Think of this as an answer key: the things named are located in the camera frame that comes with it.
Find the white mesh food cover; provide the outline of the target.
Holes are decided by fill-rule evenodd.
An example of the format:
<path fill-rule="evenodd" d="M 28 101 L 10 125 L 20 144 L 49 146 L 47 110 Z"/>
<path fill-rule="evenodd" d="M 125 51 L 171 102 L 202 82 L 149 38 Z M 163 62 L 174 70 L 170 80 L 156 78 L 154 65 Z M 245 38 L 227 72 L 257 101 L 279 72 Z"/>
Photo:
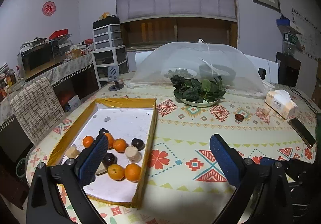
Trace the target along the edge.
<path fill-rule="evenodd" d="M 171 42 L 156 48 L 137 66 L 128 86 L 170 86 L 174 75 L 198 80 L 221 78 L 223 87 L 237 95 L 262 98 L 267 93 L 246 55 L 229 45 L 205 42 Z"/>

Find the orange mandarin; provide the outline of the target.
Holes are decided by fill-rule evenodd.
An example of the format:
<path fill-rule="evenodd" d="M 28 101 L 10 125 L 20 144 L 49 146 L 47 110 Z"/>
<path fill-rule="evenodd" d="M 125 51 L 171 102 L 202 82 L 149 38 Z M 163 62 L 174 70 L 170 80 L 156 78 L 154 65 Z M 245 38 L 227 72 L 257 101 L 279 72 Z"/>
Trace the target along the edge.
<path fill-rule="evenodd" d="M 125 167 L 125 178 L 130 182 L 138 182 L 140 179 L 141 167 L 138 164 L 128 164 Z"/>
<path fill-rule="evenodd" d="M 92 145 L 93 141 L 94 141 L 93 137 L 88 135 L 83 138 L 82 144 L 85 148 L 89 148 Z"/>
<path fill-rule="evenodd" d="M 113 149 L 118 153 L 124 153 L 127 148 L 127 143 L 124 139 L 115 139 L 113 142 Z"/>

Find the tissue pack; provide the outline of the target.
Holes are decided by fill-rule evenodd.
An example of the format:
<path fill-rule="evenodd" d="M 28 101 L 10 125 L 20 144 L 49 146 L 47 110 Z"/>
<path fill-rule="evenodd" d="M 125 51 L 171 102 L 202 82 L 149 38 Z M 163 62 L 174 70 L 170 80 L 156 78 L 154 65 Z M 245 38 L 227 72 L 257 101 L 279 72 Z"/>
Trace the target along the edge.
<path fill-rule="evenodd" d="M 292 101 L 286 90 L 269 91 L 265 98 L 265 104 L 276 111 L 285 120 L 294 116 L 298 106 Z"/>

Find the patterned tablecloth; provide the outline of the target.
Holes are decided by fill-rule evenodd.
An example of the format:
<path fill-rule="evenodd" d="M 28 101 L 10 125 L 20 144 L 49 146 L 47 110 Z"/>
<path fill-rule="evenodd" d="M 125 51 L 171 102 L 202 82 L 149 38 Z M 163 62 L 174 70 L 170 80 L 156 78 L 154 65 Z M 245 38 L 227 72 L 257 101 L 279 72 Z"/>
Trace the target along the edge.
<path fill-rule="evenodd" d="M 233 193 L 214 156 L 210 137 L 218 133 L 243 157 L 296 158 L 312 163 L 309 149 L 288 122 L 262 99 L 226 94 L 211 108 L 192 108 L 175 100 L 171 87 L 103 87 L 95 98 L 154 98 L 157 125 L 147 168 L 142 207 L 129 209 L 94 201 L 107 223 L 211 223 Z M 244 121 L 235 119 L 242 114 Z"/>

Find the white plastic drawer unit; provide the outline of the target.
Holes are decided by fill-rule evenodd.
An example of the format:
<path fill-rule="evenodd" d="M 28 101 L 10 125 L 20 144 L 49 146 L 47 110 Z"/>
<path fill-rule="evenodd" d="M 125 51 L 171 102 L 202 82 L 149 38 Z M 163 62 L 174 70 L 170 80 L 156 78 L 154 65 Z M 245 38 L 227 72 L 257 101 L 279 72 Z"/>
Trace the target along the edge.
<path fill-rule="evenodd" d="M 121 36 L 120 20 L 108 16 L 92 23 L 92 60 L 97 84 L 100 88 L 111 81 L 109 68 L 116 66 L 120 74 L 128 72 L 126 46 Z"/>

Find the dark plum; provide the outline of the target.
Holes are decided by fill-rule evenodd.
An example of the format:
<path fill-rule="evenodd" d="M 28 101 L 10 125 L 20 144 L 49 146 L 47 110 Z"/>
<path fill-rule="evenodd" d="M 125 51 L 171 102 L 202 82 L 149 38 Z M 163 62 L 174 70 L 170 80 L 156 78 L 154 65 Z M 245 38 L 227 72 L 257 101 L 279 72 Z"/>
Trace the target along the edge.
<path fill-rule="evenodd" d="M 136 147 L 139 151 L 143 150 L 145 147 L 145 143 L 141 139 L 133 138 L 131 145 Z"/>
<path fill-rule="evenodd" d="M 108 168 L 110 165 L 116 164 L 116 156 L 113 153 L 106 153 L 102 160 L 103 165 Z"/>

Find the orange mandarin in tray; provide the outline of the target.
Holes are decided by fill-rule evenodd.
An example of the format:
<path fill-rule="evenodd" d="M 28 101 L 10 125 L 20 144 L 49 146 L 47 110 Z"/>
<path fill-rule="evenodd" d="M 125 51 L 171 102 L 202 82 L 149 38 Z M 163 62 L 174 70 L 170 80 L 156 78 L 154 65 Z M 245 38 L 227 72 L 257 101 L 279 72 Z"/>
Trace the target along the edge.
<path fill-rule="evenodd" d="M 85 148 L 89 148 L 92 145 L 93 141 L 94 141 L 93 137 L 88 135 L 83 138 L 82 144 Z"/>

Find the black smartphone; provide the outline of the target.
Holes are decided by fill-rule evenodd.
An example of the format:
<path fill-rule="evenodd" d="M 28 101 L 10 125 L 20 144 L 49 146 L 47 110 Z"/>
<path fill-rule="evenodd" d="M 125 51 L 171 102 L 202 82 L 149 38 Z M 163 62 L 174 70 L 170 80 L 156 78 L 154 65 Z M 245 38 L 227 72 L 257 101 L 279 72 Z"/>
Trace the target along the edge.
<path fill-rule="evenodd" d="M 297 118 L 290 119 L 288 124 L 296 131 L 309 149 L 314 146 L 316 139 Z"/>

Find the phone stand with white card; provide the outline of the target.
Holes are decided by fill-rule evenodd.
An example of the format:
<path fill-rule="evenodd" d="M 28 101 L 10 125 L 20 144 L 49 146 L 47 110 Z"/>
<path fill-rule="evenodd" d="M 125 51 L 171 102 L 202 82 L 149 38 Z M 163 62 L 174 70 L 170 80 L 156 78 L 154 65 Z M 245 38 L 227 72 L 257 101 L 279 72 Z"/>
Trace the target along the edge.
<path fill-rule="evenodd" d="M 109 87 L 109 89 L 108 89 L 109 91 L 119 91 L 124 87 L 123 84 L 118 82 L 119 75 L 120 74 L 119 74 L 118 65 L 108 67 L 108 80 L 114 82 L 114 85 L 111 85 Z"/>

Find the red paper wall decoration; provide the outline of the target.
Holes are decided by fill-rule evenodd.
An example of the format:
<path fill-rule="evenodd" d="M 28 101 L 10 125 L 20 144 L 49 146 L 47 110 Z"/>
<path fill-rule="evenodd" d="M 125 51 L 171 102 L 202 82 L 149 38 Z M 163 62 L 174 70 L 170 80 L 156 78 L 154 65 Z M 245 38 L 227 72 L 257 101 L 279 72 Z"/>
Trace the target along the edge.
<path fill-rule="evenodd" d="M 47 1 L 42 7 L 42 12 L 45 16 L 52 16 L 56 12 L 56 4 L 52 1 Z"/>

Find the dark plum on table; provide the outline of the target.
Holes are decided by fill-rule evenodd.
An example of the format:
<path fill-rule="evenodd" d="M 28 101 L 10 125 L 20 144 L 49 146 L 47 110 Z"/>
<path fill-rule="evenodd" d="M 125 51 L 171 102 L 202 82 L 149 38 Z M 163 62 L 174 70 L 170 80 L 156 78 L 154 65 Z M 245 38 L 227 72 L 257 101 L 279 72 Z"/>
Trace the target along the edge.
<path fill-rule="evenodd" d="M 136 147 L 139 151 L 143 150 L 145 147 L 145 143 L 141 139 L 133 138 L 131 145 Z"/>

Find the plate of green spinach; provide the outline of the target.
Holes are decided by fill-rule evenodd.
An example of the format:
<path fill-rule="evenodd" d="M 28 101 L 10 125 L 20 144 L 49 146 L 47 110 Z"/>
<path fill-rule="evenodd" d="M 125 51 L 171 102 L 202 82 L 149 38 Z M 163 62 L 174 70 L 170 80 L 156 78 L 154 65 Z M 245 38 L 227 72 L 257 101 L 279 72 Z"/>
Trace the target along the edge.
<path fill-rule="evenodd" d="M 195 107 L 215 105 L 226 93 L 220 76 L 214 80 L 198 80 L 175 75 L 171 77 L 171 83 L 175 88 L 175 98 L 184 104 Z"/>

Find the microwave oven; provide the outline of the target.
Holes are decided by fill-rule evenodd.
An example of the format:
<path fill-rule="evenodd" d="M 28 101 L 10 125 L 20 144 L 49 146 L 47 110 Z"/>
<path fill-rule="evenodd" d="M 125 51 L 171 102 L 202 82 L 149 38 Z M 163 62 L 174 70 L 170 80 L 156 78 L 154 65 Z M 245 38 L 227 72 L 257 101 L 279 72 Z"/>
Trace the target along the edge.
<path fill-rule="evenodd" d="M 57 40 L 43 42 L 17 55 L 22 78 L 30 80 L 62 63 L 62 53 Z"/>

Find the small mandarin on table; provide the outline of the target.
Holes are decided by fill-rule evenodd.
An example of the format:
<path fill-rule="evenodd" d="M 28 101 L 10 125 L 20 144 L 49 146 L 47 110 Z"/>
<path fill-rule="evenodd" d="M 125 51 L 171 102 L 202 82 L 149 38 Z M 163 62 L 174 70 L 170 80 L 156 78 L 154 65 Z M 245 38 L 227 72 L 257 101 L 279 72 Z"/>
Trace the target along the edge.
<path fill-rule="evenodd" d="M 125 169 L 118 164 L 109 165 L 108 176 L 113 180 L 121 181 L 125 178 Z"/>

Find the water dispenser bottle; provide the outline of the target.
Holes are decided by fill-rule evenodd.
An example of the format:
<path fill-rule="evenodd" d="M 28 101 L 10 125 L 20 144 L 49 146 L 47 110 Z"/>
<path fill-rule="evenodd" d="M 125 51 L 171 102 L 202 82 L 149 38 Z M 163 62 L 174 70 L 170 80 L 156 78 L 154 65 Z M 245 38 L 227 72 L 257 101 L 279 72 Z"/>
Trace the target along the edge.
<path fill-rule="evenodd" d="M 276 25 L 282 34 L 282 53 L 293 57 L 301 48 L 298 36 L 304 35 L 303 29 L 283 14 L 276 20 Z"/>

